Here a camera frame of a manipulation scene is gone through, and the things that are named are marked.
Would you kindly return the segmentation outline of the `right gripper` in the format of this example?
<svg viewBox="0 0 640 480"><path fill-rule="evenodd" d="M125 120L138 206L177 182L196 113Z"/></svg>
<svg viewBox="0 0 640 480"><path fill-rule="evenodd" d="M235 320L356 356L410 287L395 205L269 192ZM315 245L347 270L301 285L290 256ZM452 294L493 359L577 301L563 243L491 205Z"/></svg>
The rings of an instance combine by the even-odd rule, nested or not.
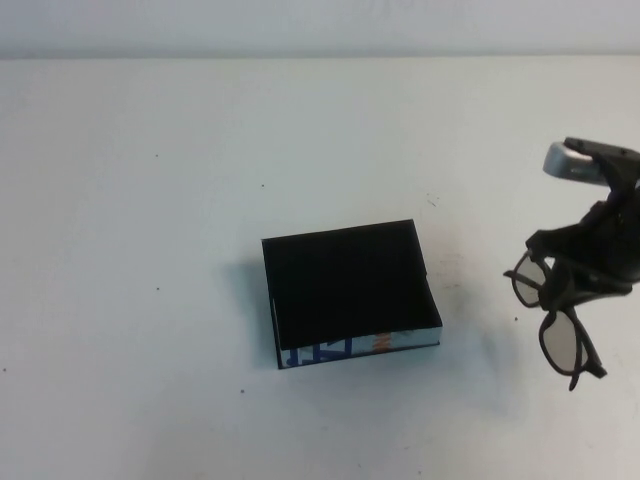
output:
<svg viewBox="0 0 640 480"><path fill-rule="evenodd" d="M563 257L600 271L555 262L541 288L544 311L630 294L639 282L639 183L611 191L576 224L536 231L525 245L535 258Z"/></svg>

